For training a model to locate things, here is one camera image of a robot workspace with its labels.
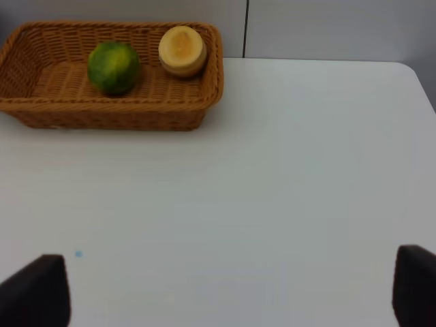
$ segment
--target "orange melon flesh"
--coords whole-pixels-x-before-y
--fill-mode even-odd
[[[206,45],[200,34],[187,26],[170,29],[159,43],[159,59],[163,68],[177,76],[197,74],[206,57]]]

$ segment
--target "basket rim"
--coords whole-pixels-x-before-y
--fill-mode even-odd
[[[129,107],[133,111],[137,105],[140,104],[155,104],[156,108],[162,106],[159,109],[161,111],[165,108],[165,105],[171,105],[172,108],[165,111],[178,111],[176,109],[177,106],[183,107],[183,111],[191,111],[191,110],[203,110],[213,104],[216,104],[222,97],[223,94],[223,53],[222,53],[222,40],[221,34],[218,29],[212,24],[205,22],[194,22],[194,21],[179,21],[179,22],[112,22],[105,20],[40,20],[33,22],[26,22],[22,24],[14,32],[6,39],[3,48],[0,50],[0,67],[3,66],[6,62],[6,59],[9,53],[12,50],[12,47],[17,42],[20,35],[25,32],[27,29],[35,28],[35,27],[137,27],[139,29],[153,29],[158,27],[168,27],[168,26],[197,26],[210,30],[215,36],[215,53],[217,58],[217,80],[218,83],[215,85],[215,88],[208,94],[203,97],[199,97],[195,100],[190,101],[181,101],[181,100],[158,100],[158,99],[149,99],[149,98],[135,98],[135,97],[121,97],[121,98],[111,98],[111,97],[82,97],[82,98],[67,98],[61,97],[57,99],[47,98],[47,97],[0,97],[0,105],[7,104],[6,107],[9,108],[0,108],[0,111],[4,112],[12,112],[16,111],[19,107],[21,111],[38,111],[39,105],[44,105],[45,109],[43,111],[47,111],[49,107],[56,107],[59,109],[57,105],[62,104],[64,109],[62,111],[69,111],[68,108],[75,107],[80,104],[83,105],[93,105],[93,104],[123,104],[123,112],[129,111]],[[156,111],[156,108],[143,108],[141,111]]]

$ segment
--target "green fruit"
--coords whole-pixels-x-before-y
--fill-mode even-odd
[[[139,73],[138,53],[128,44],[101,43],[88,58],[89,80],[107,95],[119,95],[130,90]]]

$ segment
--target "white table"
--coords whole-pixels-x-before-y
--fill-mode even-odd
[[[409,68],[226,59],[197,131],[2,115],[0,280],[63,254],[72,327],[393,327],[396,249],[436,251],[435,196]]]

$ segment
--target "wicker basket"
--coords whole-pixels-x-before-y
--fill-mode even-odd
[[[175,78],[159,62],[159,41],[177,25],[195,29],[208,48],[194,79]],[[87,78],[89,53],[109,40],[131,44],[142,64],[140,81],[123,97],[103,96]],[[222,93],[221,36],[208,24],[31,22],[0,53],[0,111],[29,127],[189,131]]]

